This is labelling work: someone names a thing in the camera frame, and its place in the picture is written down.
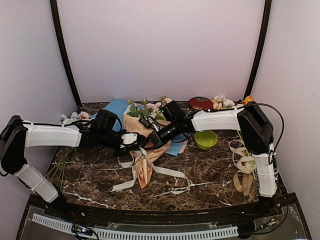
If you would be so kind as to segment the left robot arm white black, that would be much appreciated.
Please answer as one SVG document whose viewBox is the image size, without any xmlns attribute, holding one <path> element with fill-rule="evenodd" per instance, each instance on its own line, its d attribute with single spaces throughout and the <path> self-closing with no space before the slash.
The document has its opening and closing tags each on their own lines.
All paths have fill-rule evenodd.
<svg viewBox="0 0 320 240">
<path fill-rule="evenodd" d="M 114 126 L 120 118 L 100 110 L 95 118 L 76 120 L 71 123 L 41 123 L 21 119 L 14 115 L 0 134 L 0 166 L 2 176 L 17 177 L 30 190 L 51 204 L 51 210 L 60 218 L 71 213 L 64 195 L 44 175 L 36 170 L 25 156 L 31 148 L 110 148 L 115 154 L 125 154 L 132 148 L 142 146 L 145 137 L 121 127 Z"/>
</svg>

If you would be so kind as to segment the brown twine ribbon bundle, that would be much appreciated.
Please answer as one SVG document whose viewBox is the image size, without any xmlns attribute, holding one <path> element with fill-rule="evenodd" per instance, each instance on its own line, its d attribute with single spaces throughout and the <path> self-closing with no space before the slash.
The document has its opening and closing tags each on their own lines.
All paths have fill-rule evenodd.
<svg viewBox="0 0 320 240">
<path fill-rule="evenodd" d="M 232 140 L 228 146 L 232 152 L 233 165 L 237 168 L 233 176 L 233 185 L 238 192 L 247 197 L 255 179 L 256 162 L 246 149 L 243 140 Z"/>
</svg>

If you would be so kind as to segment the pink rose fake flower stem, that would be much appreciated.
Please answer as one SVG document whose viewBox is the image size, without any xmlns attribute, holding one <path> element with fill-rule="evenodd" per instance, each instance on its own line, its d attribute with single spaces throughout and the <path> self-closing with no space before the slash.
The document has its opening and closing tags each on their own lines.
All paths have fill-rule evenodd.
<svg viewBox="0 0 320 240">
<path fill-rule="evenodd" d="M 155 120 L 165 120 L 163 113 L 161 112 L 160 108 L 164 107 L 168 103 L 172 102 L 173 100 L 167 96 L 161 96 L 160 101 L 156 103 L 151 103 L 148 101 L 148 99 L 145 97 L 142 100 L 142 104 L 144 106 L 144 117 L 152 117 Z"/>
</svg>

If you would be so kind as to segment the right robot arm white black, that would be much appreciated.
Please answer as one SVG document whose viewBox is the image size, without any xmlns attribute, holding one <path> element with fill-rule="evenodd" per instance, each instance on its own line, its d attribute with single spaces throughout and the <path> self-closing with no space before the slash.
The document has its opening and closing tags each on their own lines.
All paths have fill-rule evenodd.
<svg viewBox="0 0 320 240">
<path fill-rule="evenodd" d="M 158 149 L 182 133 L 215 130 L 241 132 L 243 145 L 255 162 L 259 194 L 265 197 L 255 205 L 255 213 L 260 217 L 266 217 L 275 208 L 271 198 L 278 188 L 275 167 L 278 143 L 274 141 L 273 125 L 261 109 L 266 106 L 267 104 L 252 101 L 245 106 L 231 109 L 199 110 L 186 114 L 175 101 L 172 101 L 160 109 L 170 123 L 159 130 L 153 130 L 146 141 Z"/>
</svg>

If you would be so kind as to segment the beige pink wrapping paper sheet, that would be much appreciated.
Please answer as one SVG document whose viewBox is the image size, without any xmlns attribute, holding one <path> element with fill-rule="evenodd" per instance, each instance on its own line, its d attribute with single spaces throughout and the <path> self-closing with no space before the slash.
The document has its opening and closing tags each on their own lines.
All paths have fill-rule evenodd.
<svg viewBox="0 0 320 240">
<path fill-rule="evenodd" d="M 148 129 L 144 127 L 139 122 L 139 117 L 130 116 L 127 113 L 123 114 L 123 123 L 124 128 L 128 132 L 135 132 L 143 135 L 144 137 L 148 137 L 149 134 L 153 132 L 153 129 Z M 133 172 L 135 173 L 140 187 L 145 188 L 150 180 L 153 173 L 153 162 L 156 161 L 159 157 L 161 157 L 171 146 L 172 142 L 169 141 L 164 146 L 155 149 L 149 149 L 154 147 L 154 144 L 151 140 L 147 141 L 145 147 L 143 147 L 146 152 L 148 158 L 141 152 L 141 150 L 134 150 L 130 152 L 130 155 L 134 159 L 133 164 Z"/>
</svg>

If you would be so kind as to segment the white printed ribbon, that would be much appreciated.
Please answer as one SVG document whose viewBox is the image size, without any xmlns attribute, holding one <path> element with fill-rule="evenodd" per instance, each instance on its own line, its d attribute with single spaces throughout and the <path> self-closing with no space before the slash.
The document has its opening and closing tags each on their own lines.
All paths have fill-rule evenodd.
<svg viewBox="0 0 320 240">
<path fill-rule="evenodd" d="M 185 173 L 154 165 L 154 162 L 159 157 L 161 157 L 169 148 L 169 145 L 165 145 L 158 149 L 145 150 L 140 147 L 138 150 L 130 151 L 129 154 L 132 160 L 128 162 L 119 162 L 119 165 L 123 168 L 131 169 L 132 180 L 114 185 L 111 191 L 117 192 L 132 188 L 135 185 L 136 181 L 139 182 L 140 187 L 143 189 L 151 181 L 153 173 L 163 174 L 174 178 L 182 178 L 186 180 L 186 187 L 175 188 L 171 190 L 170 193 L 178 195 L 189 191 L 191 188 L 191 181 L 185 175 Z"/>
</svg>

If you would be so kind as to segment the white rose fake flower stem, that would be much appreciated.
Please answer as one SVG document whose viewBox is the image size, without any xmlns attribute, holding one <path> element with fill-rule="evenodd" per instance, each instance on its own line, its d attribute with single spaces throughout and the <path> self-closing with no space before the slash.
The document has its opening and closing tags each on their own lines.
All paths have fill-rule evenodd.
<svg viewBox="0 0 320 240">
<path fill-rule="evenodd" d="M 126 113 L 127 115 L 131 117 L 136 117 L 136 118 L 144 117 L 144 110 L 139 108 L 138 105 L 135 105 L 130 98 L 127 100 L 127 103 L 129 104 L 129 109 Z"/>
</svg>

